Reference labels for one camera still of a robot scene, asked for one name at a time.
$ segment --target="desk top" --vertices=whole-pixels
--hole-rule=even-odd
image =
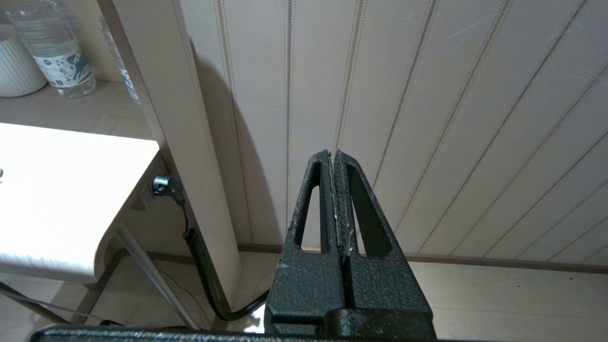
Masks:
[[[156,141],[0,124],[0,271],[95,282],[98,247],[158,153]]]

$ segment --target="shelf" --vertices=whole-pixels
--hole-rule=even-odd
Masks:
[[[97,81],[87,96],[67,99],[51,86],[22,97],[0,97],[0,122],[154,140],[123,83]]]

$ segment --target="baseboard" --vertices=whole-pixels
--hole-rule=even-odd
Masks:
[[[256,253],[281,253],[280,245],[256,245],[251,243],[238,244],[241,252]],[[303,248],[308,253],[319,253],[318,248]],[[563,272],[582,272],[608,274],[608,267],[602,265],[575,265],[572,263],[540,262],[528,260],[506,260],[506,259],[487,259],[480,257],[457,257],[439,256],[430,254],[411,254],[406,253],[408,261],[412,262],[434,262],[434,263],[453,263],[457,265],[493,266],[510,268],[529,268],[532,270],[563,271]]]

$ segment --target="black cable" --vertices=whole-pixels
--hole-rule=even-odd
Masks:
[[[211,274],[213,264],[211,263],[211,260],[209,260],[209,256],[205,253],[204,247],[196,231],[189,227],[188,215],[186,214],[185,206],[181,205],[181,207],[182,211],[184,212],[184,221],[186,224],[185,233],[182,235],[182,237],[188,245],[192,258],[194,258],[196,270],[201,278],[202,287],[205,290],[205,295],[209,300],[209,304],[211,305],[213,312],[215,312],[215,314],[223,321],[236,321],[252,313],[265,302],[266,298],[268,297],[268,291],[262,293],[258,298],[255,298],[251,303],[245,305],[242,309],[236,312],[231,312],[230,308],[226,308],[218,296],[218,289],[215,287],[215,282],[213,281]]]

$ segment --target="water bottle label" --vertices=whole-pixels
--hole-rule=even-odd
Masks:
[[[70,54],[55,57],[36,57],[50,85],[56,88],[70,88],[81,85],[91,77],[91,67],[80,49]]]
[[[122,79],[125,81],[126,90],[129,92],[129,95],[134,100],[139,100],[139,98],[137,97],[137,92],[135,91],[135,87],[133,87],[133,83],[131,83],[131,77],[129,77],[129,73],[126,71],[126,69],[118,68],[118,70],[122,75]]]

